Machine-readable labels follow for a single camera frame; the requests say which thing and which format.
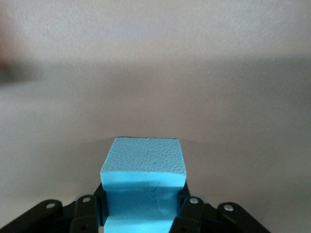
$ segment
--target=screw head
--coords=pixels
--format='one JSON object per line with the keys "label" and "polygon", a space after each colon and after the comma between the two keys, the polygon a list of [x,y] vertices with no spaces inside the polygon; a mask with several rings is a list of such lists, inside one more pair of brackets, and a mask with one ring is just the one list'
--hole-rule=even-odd
{"label": "screw head", "polygon": [[225,210],[227,210],[227,211],[233,211],[234,210],[234,208],[233,208],[233,206],[232,205],[224,205],[224,209]]}
{"label": "screw head", "polygon": [[197,204],[197,203],[199,203],[199,200],[197,199],[197,198],[190,198],[190,203],[192,203],[192,204]]}
{"label": "screw head", "polygon": [[86,197],[86,198],[83,198],[82,202],[89,202],[90,200],[91,200],[91,198]]}
{"label": "screw head", "polygon": [[51,209],[55,206],[55,203],[50,203],[50,204],[47,204],[45,208],[47,209]]}

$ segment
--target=foam block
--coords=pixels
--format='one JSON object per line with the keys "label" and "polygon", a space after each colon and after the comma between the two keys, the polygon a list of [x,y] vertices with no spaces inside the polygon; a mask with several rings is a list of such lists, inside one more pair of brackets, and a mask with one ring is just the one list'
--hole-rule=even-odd
{"label": "foam block", "polygon": [[186,182],[178,139],[116,138],[101,170],[109,217],[105,233],[165,233]]}

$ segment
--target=metal screw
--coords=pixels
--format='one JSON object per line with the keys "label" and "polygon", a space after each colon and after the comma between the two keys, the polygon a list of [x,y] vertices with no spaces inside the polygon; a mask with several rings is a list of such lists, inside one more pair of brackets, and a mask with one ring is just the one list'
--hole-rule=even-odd
{"label": "metal screw", "polygon": [[224,209],[227,211],[233,211],[234,210],[232,205],[224,205]]}
{"label": "metal screw", "polygon": [[47,206],[45,208],[47,209],[51,209],[55,206],[55,203],[50,203],[50,204],[47,204]]}
{"label": "metal screw", "polygon": [[192,204],[197,204],[197,203],[199,203],[199,200],[197,199],[197,198],[190,198],[190,203],[192,203]]}
{"label": "metal screw", "polygon": [[89,202],[91,200],[91,198],[87,197],[87,198],[83,198],[83,202]]}

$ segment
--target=white surface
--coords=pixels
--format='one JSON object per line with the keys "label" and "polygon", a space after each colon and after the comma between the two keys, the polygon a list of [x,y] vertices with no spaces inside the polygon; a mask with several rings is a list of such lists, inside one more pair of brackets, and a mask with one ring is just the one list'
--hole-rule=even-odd
{"label": "white surface", "polygon": [[311,226],[311,2],[0,1],[0,226],[95,190],[115,136],[183,139],[190,190]]}

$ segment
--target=white wall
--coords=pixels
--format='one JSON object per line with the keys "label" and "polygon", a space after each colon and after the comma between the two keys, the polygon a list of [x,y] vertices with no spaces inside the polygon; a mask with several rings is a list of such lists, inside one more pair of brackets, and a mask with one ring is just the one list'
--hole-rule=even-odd
{"label": "white wall", "polygon": [[311,225],[311,2],[1,0],[0,226],[95,190],[113,137],[181,138],[193,193]]}

